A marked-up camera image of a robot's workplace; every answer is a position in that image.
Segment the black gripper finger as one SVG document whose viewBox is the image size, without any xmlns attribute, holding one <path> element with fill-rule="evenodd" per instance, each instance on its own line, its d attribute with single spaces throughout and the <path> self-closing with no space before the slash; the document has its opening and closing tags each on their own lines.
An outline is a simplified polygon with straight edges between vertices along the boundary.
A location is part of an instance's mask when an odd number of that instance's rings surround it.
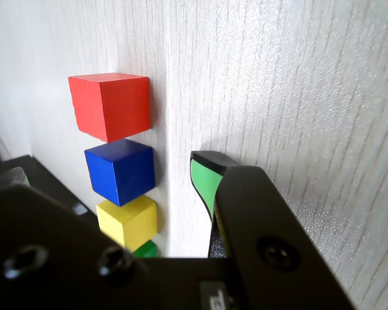
<svg viewBox="0 0 388 310">
<path fill-rule="evenodd" d="M 0 174 L 0 309 L 143 309 L 125 250 L 15 168 Z"/>
<path fill-rule="evenodd" d="M 326 262 L 260 167 L 190 154 L 191 182 L 237 268 L 243 309 L 352 309 Z"/>
</svg>

